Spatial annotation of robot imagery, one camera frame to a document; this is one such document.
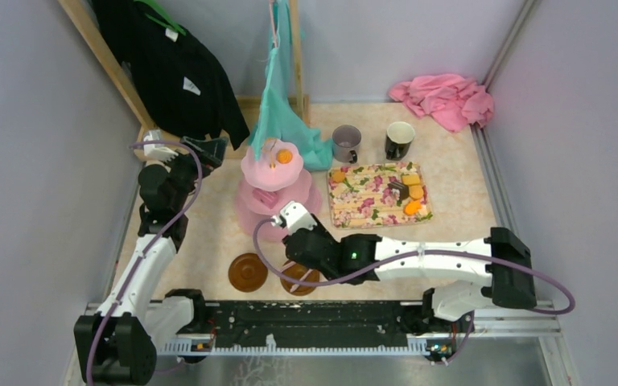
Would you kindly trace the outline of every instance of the pink towel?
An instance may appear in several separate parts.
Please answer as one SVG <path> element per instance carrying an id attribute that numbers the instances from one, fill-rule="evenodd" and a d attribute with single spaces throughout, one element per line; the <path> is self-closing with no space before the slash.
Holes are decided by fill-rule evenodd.
<path id="1" fill-rule="evenodd" d="M 485 127 L 494 115 L 494 100 L 473 78 L 444 74 L 418 76 L 395 84 L 389 97 L 417 117 L 431 115 L 444 129 L 458 133 L 468 124 Z"/>

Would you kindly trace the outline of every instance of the wooden frame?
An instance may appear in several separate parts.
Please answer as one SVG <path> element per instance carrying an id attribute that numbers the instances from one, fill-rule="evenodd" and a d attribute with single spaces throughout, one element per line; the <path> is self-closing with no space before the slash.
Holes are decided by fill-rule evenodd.
<path id="1" fill-rule="evenodd" d="M 84 6 L 81 0 L 58 0 L 58 3 L 63 7 L 66 14 L 76 29 L 79 31 L 84 41 L 91 48 L 91 52 L 96 56 L 101 66 L 108 74 L 117 90 L 128 104 L 131 111 L 134 113 L 141 129 L 138 133 L 137 140 L 143 139 L 143 134 L 150 129 L 157 128 L 155 121 L 150 117 L 146 106 L 141 101 L 140 96 L 136 92 L 136 88 L 131 83 L 131 80 L 126 76 L 122 66 L 115 60 L 110 48 L 103 40 L 101 32 L 98 30 L 96 23 L 91 18 L 89 11 Z M 295 96 L 290 96 L 288 101 L 290 106 L 302 120 L 309 124 L 309 96 L 303 93 L 302 82 L 302 47 L 300 43 L 299 32 L 299 12 L 297 0 L 289 0 L 290 6 L 290 28 L 293 41 L 293 65 L 295 70 Z M 245 120 L 249 127 L 253 127 L 257 123 L 259 116 L 259 105 L 262 102 L 260 96 L 238 96 L 238 105 L 245 116 Z M 164 132 L 164 137 L 171 140 L 179 140 L 179 137 Z M 230 148 L 226 152 L 226 158 L 242 158 L 245 155 L 246 145 L 241 146 L 238 150 L 233 151 Z M 135 150 L 134 153 L 141 160 L 146 160 L 142 150 Z"/>

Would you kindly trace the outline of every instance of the floral tray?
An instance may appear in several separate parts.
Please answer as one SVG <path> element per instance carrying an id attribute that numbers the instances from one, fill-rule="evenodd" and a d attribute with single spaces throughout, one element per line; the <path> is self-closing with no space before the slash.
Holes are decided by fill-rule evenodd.
<path id="1" fill-rule="evenodd" d="M 346 178 L 341 183 L 332 181 L 332 174 L 343 171 Z M 404 213 L 411 198 L 399 199 L 393 195 L 388 183 L 402 181 L 403 175 L 420 176 L 423 197 L 422 207 L 412 216 Z M 427 187 L 415 162 L 384 163 L 366 166 L 342 166 L 328 171 L 328 202 L 332 223 L 338 228 L 373 228 L 390 225 L 416 224 L 432 218 L 427 197 Z"/>

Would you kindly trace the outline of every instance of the teal cloth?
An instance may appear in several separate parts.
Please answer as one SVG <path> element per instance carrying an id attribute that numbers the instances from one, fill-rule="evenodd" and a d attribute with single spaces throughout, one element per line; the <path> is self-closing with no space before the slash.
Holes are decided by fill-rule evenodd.
<path id="1" fill-rule="evenodd" d="M 259 107 L 259 120 L 250 137 L 256 159 L 262 155 L 267 138 L 280 138 L 297 146 L 307 170 L 327 170 L 332 163 L 332 140 L 321 141 L 319 129 L 310 129 L 288 103 L 291 74 L 290 7 L 286 0 L 274 4 L 278 47 L 270 39 L 269 63 L 266 66 L 266 87 Z"/>

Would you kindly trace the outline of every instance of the brown wooden disc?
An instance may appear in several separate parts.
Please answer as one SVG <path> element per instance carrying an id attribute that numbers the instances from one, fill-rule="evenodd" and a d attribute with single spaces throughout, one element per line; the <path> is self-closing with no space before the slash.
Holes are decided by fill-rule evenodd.
<path id="1" fill-rule="evenodd" d="M 229 281 L 241 292 L 259 290 L 267 276 L 269 270 L 255 253 L 244 253 L 236 257 L 229 266 Z"/>
<path id="2" fill-rule="evenodd" d="M 302 278 L 302 276 L 304 276 L 305 273 L 307 273 L 308 270 L 309 269 L 305 267 L 304 265 L 295 264 L 291 266 L 290 268 L 286 269 L 285 271 L 283 271 L 283 273 L 285 273 L 289 277 L 299 280 Z M 309 273 L 309 276 L 304 278 L 304 281 L 318 282 L 320 280 L 321 280 L 321 274 L 317 270 L 314 270 L 313 272 Z M 316 287 L 307 287 L 305 285 L 301 285 L 294 292 L 290 292 L 294 284 L 290 283 L 287 280 L 283 280 L 283 279 L 281 279 L 281 285 L 283 286 L 285 291 L 287 291 L 290 294 L 293 294 L 294 296 L 305 296 L 305 295 L 311 294 L 316 289 Z"/>

